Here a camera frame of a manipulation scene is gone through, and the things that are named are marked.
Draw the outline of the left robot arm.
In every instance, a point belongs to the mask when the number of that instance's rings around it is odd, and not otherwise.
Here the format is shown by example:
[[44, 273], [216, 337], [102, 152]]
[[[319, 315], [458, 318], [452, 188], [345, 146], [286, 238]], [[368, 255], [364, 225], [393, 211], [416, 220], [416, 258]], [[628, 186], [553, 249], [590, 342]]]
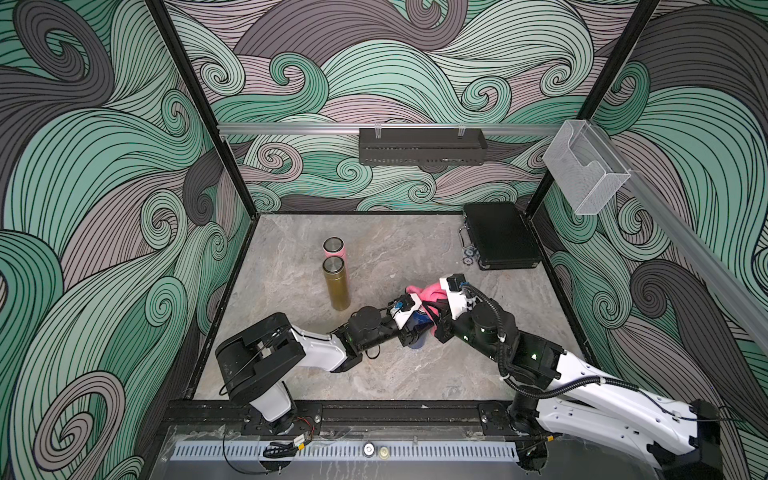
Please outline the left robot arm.
[[222, 342], [215, 356], [221, 396], [249, 406], [271, 427], [291, 422], [296, 407], [284, 378], [296, 368], [346, 372], [369, 350], [396, 339], [409, 347], [432, 327], [418, 306], [402, 301], [389, 308], [365, 306], [327, 334], [303, 330], [277, 312]]

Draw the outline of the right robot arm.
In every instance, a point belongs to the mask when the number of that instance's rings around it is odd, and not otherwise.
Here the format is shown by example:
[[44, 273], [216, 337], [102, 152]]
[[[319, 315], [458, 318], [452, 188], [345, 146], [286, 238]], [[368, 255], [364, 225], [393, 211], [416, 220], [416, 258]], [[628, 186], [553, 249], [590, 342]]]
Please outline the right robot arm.
[[721, 479], [724, 461], [717, 407], [663, 397], [612, 376], [543, 337], [516, 327], [513, 315], [478, 303], [454, 313], [430, 302], [436, 337], [463, 340], [494, 361], [514, 393], [507, 415], [531, 438], [520, 458], [545, 455], [545, 437], [568, 435], [647, 462], [665, 479]]

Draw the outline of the pink microfiber cloth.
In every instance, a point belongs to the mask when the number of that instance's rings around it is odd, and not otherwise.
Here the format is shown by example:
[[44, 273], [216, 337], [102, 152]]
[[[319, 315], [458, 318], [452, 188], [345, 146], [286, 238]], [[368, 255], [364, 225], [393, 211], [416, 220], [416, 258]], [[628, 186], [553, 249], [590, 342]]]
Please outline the pink microfiber cloth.
[[442, 309], [448, 306], [447, 294], [439, 283], [424, 288], [411, 285], [405, 289], [405, 292], [410, 297], [416, 295], [420, 299], [420, 310], [432, 320], [438, 320], [442, 314]]

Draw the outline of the blue thermos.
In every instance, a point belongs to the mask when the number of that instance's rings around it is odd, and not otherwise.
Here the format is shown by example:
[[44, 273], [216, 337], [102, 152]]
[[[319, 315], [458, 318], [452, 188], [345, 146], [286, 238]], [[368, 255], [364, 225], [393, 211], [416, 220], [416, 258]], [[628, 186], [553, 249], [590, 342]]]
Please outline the blue thermos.
[[426, 334], [432, 329], [434, 323], [428, 314], [416, 311], [411, 314], [406, 326], [409, 332], [408, 347], [420, 349], [425, 343]]

